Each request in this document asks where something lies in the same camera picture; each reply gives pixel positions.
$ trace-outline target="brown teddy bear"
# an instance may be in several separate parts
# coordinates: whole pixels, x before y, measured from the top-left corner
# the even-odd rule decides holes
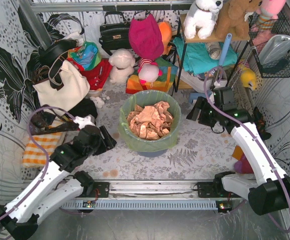
[[[232,27],[235,28],[238,37],[247,38],[249,27],[245,15],[256,11],[261,3],[261,0],[231,0],[225,3],[218,15],[216,37],[224,39],[228,29]]]

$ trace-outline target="blue tube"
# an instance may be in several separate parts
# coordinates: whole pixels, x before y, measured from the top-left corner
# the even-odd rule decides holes
[[[223,49],[221,51],[219,64],[218,64],[219,66],[223,66],[223,64],[224,64],[225,57],[227,55],[227,51],[228,51],[228,48],[229,48],[229,44],[230,44],[231,38],[232,38],[232,34],[230,34],[230,33],[227,34],[225,42],[224,42],[224,45],[223,45]]]

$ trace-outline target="patterned floor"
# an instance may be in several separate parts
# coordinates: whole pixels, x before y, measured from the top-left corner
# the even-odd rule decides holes
[[[180,90],[174,94],[183,114],[177,145],[160,157],[148,158],[129,150],[117,132],[119,108],[130,96],[125,93],[125,86],[106,83],[104,94],[110,100],[99,109],[97,125],[104,125],[117,145],[100,156],[89,157],[79,170],[88,171],[94,179],[204,180],[233,169],[235,141],[226,133],[212,133],[209,127],[186,119],[193,107],[188,103],[189,93]],[[70,132],[67,141],[76,134]]]

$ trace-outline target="orange striped towel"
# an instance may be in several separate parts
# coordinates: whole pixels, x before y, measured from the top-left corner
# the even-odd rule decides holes
[[[62,122],[54,120],[52,127],[60,125]],[[56,132],[44,135],[34,136],[34,140],[40,144],[49,154],[54,152],[55,148],[63,143],[66,132]],[[23,154],[23,166],[25,168],[39,168],[46,164],[46,155],[29,138],[26,149]]]

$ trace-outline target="white handbag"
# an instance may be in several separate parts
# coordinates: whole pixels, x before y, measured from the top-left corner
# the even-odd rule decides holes
[[[58,58],[50,68],[48,76],[49,78],[34,84],[41,106],[49,105],[69,111],[87,95],[90,89],[86,77],[82,76],[67,60]],[[64,114],[60,110],[55,112],[60,116]]]

